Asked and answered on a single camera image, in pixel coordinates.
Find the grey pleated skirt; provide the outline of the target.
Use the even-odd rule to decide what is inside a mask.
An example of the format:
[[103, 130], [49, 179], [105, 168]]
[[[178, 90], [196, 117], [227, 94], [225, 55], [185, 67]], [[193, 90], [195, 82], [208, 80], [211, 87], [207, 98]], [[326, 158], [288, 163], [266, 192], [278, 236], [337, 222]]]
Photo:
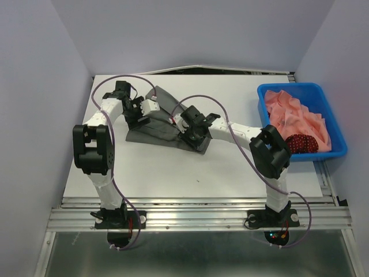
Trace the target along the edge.
[[192, 148], [178, 137], [179, 130], [169, 122], [171, 111], [178, 114], [184, 112], [187, 107], [184, 104], [177, 106], [179, 101], [159, 86], [151, 89], [145, 95], [145, 98], [151, 98], [154, 92], [157, 92], [156, 101], [160, 110], [149, 115], [150, 122], [148, 124], [129, 130], [126, 135], [126, 141], [173, 147], [203, 155], [210, 144], [209, 138], [206, 138], [198, 148]]

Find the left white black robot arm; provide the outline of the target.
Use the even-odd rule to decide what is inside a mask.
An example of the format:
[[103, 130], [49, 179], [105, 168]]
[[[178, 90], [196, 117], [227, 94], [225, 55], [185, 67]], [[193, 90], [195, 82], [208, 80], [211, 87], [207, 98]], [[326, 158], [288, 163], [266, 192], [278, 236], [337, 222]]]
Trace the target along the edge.
[[140, 108], [144, 98], [132, 98], [131, 90], [133, 86], [127, 81], [117, 81], [115, 89], [103, 95], [95, 114], [86, 123], [73, 128], [74, 164], [92, 181], [101, 202], [100, 209], [91, 212], [97, 229], [140, 230], [145, 227], [145, 213], [137, 211], [122, 196], [114, 180], [114, 122], [123, 116], [130, 130], [150, 122]]

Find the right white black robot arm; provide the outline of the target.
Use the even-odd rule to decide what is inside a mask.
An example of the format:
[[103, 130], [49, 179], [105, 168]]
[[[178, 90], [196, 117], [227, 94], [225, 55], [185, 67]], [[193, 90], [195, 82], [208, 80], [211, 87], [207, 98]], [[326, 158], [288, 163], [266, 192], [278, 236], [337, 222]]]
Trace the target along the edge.
[[228, 121], [214, 113], [204, 116], [194, 106], [171, 119], [179, 129], [179, 138], [198, 149], [206, 139], [235, 144], [266, 185], [266, 204], [263, 210], [247, 213], [251, 229], [279, 227], [288, 221], [291, 202], [287, 192], [287, 171], [292, 156], [278, 130], [268, 125], [254, 128]]

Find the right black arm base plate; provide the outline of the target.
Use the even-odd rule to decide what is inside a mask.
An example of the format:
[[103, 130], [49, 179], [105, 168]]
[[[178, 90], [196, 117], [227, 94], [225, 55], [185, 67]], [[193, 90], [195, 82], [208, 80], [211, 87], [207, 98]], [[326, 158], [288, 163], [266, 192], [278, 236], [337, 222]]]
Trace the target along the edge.
[[299, 217], [297, 210], [289, 209], [287, 212], [276, 213], [273, 210], [252, 209], [247, 211], [248, 226], [252, 229], [278, 228], [278, 227], [299, 227]]

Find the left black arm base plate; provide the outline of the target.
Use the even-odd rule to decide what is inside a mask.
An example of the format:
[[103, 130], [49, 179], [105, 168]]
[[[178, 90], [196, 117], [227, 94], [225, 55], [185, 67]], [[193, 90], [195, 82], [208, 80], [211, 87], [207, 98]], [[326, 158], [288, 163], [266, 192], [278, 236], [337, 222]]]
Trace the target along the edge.
[[140, 215], [139, 218], [134, 211], [128, 210], [126, 220], [108, 220], [103, 219], [103, 217], [99, 215], [98, 218], [95, 218], [94, 228], [97, 230], [135, 230], [139, 229], [139, 227], [141, 227], [141, 229], [146, 229], [147, 212], [139, 210], [138, 214]]

